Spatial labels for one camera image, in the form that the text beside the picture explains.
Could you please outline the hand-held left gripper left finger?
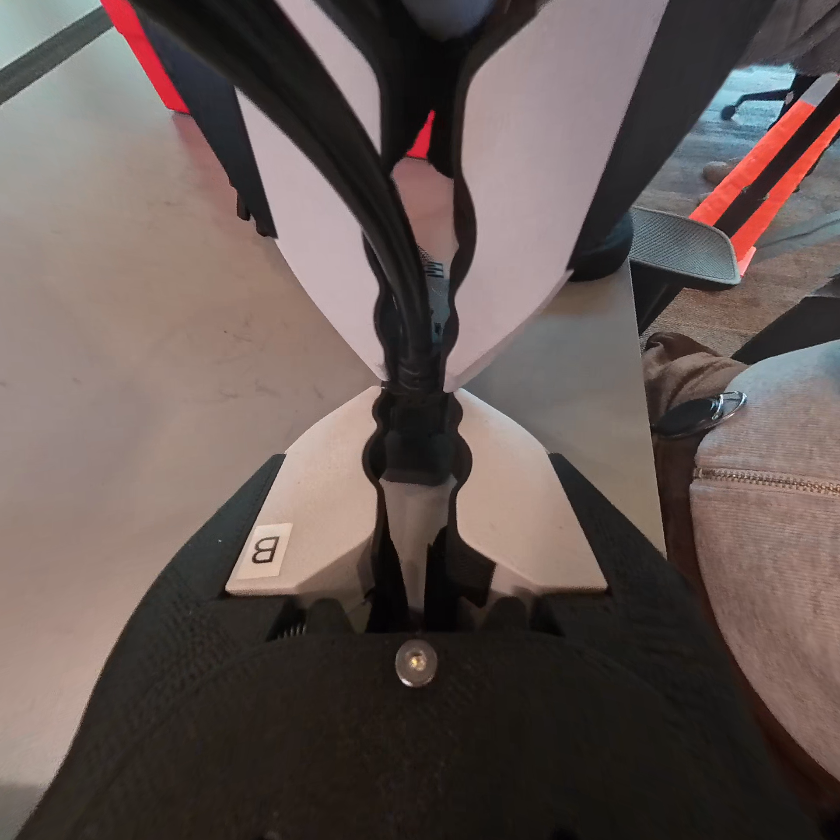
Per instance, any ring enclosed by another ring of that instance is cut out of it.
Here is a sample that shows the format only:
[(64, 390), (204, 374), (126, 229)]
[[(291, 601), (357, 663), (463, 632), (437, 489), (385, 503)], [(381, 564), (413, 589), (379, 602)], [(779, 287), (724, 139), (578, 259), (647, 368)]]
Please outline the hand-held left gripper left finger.
[(377, 492), (364, 471), (373, 386), (320, 419), (287, 450), (228, 578), (236, 596), (365, 597)]

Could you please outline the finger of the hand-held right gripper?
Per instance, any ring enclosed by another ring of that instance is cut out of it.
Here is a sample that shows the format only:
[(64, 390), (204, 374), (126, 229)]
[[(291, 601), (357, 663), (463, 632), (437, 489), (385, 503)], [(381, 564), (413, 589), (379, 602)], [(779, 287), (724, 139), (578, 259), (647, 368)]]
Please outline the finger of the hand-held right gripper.
[[(281, 12), (329, 73), (371, 140), (392, 156), (396, 55), (376, 2), (261, 2)], [(358, 220), (316, 165), (239, 88), (236, 97), (276, 232), (301, 287), (361, 361), (383, 382), (392, 353), (376, 326), (382, 291)]]
[(538, 2), (465, 91), (457, 337), (445, 390), (483, 370), (567, 280), (667, 2)]

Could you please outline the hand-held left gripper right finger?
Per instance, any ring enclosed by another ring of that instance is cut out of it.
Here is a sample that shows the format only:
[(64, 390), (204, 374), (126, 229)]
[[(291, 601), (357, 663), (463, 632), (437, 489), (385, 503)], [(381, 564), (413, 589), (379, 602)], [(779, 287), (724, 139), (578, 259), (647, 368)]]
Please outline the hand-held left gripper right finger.
[(548, 450), (528, 430), (460, 389), (458, 434), (467, 456), (454, 495), (452, 570), (465, 597), (600, 594), (602, 569)]

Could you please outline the black power plug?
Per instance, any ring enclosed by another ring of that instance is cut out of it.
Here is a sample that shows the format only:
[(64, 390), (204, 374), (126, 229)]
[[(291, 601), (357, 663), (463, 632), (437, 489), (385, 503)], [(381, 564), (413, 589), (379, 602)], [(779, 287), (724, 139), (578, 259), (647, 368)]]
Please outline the black power plug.
[(381, 384), (371, 449), (371, 468), (379, 480), (439, 487), (452, 473), (456, 449), (452, 399), (443, 389), (439, 343), (433, 343), (432, 363), (434, 389), (430, 392), (405, 392), (392, 378)]

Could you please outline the black office chair base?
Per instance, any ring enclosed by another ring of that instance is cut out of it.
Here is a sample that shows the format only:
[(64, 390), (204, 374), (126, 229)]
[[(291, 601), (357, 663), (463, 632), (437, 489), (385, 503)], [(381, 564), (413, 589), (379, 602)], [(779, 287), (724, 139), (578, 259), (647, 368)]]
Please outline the black office chair base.
[(782, 109), (779, 117), (783, 116), (793, 104), (808, 90), (818, 77), (806, 76), (800, 73), (794, 75), (793, 81), (786, 89), (773, 89), (768, 91), (751, 92), (741, 95), (736, 101), (726, 105), (719, 114), (720, 120), (729, 122), (737, 114), (740, 108), (752, 102), (780, 102)]

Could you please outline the grey mesh office chair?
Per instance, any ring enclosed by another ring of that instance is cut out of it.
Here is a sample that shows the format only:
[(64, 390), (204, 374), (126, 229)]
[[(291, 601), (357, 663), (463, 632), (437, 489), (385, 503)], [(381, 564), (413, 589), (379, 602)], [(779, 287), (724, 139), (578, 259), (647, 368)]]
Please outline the grey mesh office chair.
[(719, 293), (741, 282), (728, 236), (688, 217), (634, 206), (629, 269), (637, 332), (645, 333), (684, 289)]

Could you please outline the black key fob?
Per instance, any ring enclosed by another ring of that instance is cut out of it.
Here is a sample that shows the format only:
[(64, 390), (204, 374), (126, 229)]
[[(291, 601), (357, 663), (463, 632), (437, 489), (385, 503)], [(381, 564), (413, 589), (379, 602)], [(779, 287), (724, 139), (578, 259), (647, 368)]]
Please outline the black key fob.
[(722, 409), (722, 395), (683, 402), (669, 408), (652, 424), (651, 431), (671, 440), (704, 434), (719, 424)]

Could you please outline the red plastic bin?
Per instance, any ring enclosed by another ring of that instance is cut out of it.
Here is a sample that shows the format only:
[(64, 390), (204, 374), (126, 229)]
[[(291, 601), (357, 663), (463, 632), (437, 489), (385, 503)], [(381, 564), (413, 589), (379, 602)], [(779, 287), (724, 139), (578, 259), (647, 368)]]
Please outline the red plastic bin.
[[(153, 46), (151, 35), (140, 20), (140, 13), (131, 2), (100, 1), (106, 15), (124, 38), (163, 104), (172, 112), (192, 118), (198, 127), (198, 116), (175, 84), (174, 71), (168, 70), (161, 52)], [(435, 106), (427, 100), (423, 86), (413, 85), (402, 95), (406, 127), (398, 144), (409, 159), (429, 162), (432, 151)]]

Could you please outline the person in grey hoodie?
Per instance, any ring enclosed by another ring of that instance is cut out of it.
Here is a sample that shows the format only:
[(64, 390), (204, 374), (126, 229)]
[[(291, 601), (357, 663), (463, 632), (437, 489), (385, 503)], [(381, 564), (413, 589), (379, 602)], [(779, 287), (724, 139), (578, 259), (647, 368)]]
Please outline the person in grey hoodie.
[(700, 443), (689, 497), (701, 577), (751, 688), (839, 770), (839, 342), (762, 360)]

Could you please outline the black slanted bar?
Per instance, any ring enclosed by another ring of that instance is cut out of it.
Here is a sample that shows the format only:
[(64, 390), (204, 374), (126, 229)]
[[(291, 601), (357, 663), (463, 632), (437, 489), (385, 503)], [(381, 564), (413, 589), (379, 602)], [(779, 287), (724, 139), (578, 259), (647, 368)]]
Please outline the black slanted bar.
[(833, 282), (801, 299), (746, 342), (732, 358), (756, 364), (839, 340), (839, 292)]

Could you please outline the orange and black striped frame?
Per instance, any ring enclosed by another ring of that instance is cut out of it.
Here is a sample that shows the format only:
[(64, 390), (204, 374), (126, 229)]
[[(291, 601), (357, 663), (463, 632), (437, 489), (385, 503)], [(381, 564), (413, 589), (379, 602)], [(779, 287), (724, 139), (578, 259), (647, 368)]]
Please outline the orange and black striped frame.
[(741, 276), (759, 239), (838, 133), (839, 76), (830, 72), (803, 91), (689, 216), (728, 237)]

